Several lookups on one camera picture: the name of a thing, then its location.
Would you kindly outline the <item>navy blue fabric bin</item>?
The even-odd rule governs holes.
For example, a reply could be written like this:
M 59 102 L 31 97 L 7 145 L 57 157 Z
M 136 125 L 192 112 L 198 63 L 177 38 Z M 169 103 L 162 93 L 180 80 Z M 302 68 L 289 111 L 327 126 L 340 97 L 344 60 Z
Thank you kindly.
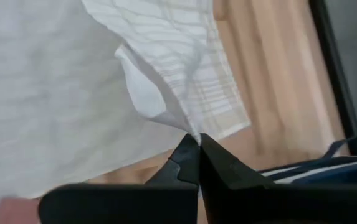
M 259 173 L 276 184 L 357 184 L 357 136 L 333 142 L 320 158 Z

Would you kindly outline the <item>white towel thin beige stripes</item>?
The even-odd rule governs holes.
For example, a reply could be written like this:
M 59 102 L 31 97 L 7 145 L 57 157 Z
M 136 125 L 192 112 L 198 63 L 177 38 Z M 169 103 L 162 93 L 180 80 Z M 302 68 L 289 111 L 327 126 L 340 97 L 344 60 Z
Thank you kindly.
M 0 199 L 249 125 L 213 0 L 0 0 Z

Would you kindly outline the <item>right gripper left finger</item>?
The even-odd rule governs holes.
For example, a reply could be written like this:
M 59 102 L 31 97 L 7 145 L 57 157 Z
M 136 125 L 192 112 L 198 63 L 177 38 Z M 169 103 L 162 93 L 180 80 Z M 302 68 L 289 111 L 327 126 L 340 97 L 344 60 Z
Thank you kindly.
M 144 184 L 68 184 L 39 202 L 41 224 L 196 224 L 199 146 L 187 134 Z

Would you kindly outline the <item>plain pink towel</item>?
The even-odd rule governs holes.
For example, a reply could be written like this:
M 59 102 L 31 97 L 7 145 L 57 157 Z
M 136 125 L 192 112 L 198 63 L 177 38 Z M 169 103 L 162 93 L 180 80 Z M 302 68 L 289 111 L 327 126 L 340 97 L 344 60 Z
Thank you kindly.
M 7 197 L 0 202 L 0 224 L 40 224 L 37 199 Z

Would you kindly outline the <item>black metal table frame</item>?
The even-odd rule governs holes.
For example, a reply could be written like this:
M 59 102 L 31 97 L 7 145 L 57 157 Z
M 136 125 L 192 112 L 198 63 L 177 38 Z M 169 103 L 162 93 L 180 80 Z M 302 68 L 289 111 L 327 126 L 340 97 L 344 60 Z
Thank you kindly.
M 357 137 L 357 116 L 340 59 L 326 0 L 308 0 L 308 4 L 345 136 L 347 138 Z

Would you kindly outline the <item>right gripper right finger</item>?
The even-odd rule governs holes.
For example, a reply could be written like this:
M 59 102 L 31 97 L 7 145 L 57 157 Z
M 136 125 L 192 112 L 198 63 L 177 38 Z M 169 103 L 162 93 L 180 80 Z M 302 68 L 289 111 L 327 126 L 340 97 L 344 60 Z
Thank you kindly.
M 357 224 L 357 184 L 276 184 L 207 134 L 200 155 L 210 224 Z

